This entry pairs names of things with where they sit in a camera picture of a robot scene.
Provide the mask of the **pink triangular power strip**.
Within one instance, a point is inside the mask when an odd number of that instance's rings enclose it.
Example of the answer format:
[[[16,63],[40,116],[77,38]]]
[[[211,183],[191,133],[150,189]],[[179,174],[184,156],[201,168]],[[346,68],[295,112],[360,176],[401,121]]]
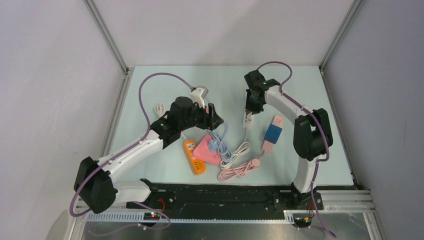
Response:
[[[200,141],[200,143],[195,147],[191,156],[194,159],[201,160],[203,162],[206,162],[215,166],[219,166],[222,159],[216,150],[210,151],[209,143],[211,140],[213,140],[212,136],[210,134],[206,135]]]

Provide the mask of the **blue cube socket adapter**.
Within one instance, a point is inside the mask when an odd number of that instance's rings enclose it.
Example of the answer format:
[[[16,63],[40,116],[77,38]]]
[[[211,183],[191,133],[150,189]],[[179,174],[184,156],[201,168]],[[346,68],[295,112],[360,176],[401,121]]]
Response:
[[[280,138],[282,131],[283,131],[283,128],[281,126],[270,124],[267,128],[267,131],[263,139],[264,141],[267,141],[275,145],[278,142],[278,139]]]

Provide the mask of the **pink power strip with cable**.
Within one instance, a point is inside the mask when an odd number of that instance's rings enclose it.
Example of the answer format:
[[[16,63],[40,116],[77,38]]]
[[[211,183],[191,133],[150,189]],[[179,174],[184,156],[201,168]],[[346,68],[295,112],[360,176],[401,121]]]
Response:
[[[217,175],[218,181],[224,183],[236,178],[243,178],[247,174],[254,172],[261,165],[262,159],[270,154],[276,144],[262,141],[260,152],[253,155],[252,145],[248,140],[253,127],[254,118],[252,114],[246,114],[243,120],[244,138],[241,144],[232,152],[232,160],[222,160],[220,162],[220,172]],[[275,115],[270,124],[283,128],[284,117]]]

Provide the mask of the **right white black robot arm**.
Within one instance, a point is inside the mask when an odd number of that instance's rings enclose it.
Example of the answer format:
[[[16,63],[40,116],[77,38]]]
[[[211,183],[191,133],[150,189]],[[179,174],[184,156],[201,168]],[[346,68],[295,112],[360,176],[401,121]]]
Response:
[[[294,127],[293,147],[299,156],[294,181],[291,183],[290,202],[303,209],[315,193],[318,164],[330,158],[329,148],[333,135],[328,112],[323,109],[308,109],[289,96],[282,84],[275,79],[266,80],[259,70],[244,76],[247,84],[245,113],[257,115],[264,105],[278,110]]]

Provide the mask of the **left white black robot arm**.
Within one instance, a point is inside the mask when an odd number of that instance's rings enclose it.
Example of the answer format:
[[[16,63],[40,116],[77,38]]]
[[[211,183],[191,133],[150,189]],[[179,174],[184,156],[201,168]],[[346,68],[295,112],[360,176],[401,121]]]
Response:
[[[69,212],[73,217],[88,212],[100,214],[114,203],[139,202],[145,208],[157,204],[158,195],[144,181],[119,181],[121,175],[141,160],[157,153],[180,139],[181,133],[190,128],[213,131],[224,123],[214,104],[206,108],[190,98],[180,96],[165,114],[154,121],[145,135],[138,137],[116,153],[94,160],[88,156],[78,167],[74,182],[75,195]],[[88,209],[75,213],[75,201],[81,198]]]

